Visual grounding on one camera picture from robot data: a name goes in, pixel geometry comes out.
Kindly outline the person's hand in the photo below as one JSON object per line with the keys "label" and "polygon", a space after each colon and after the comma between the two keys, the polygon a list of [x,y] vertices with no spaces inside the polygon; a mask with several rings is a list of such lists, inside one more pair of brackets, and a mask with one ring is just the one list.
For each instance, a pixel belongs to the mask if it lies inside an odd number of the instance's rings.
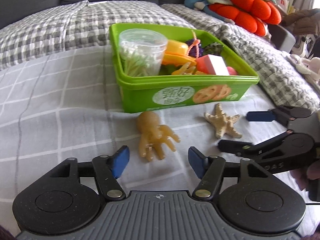
{"label": "person's hand", "polygon": [[299,189],[307,188],[310,180],[319,179],[319,161],[311,164],[308,168],[301,168],[292,172]]}

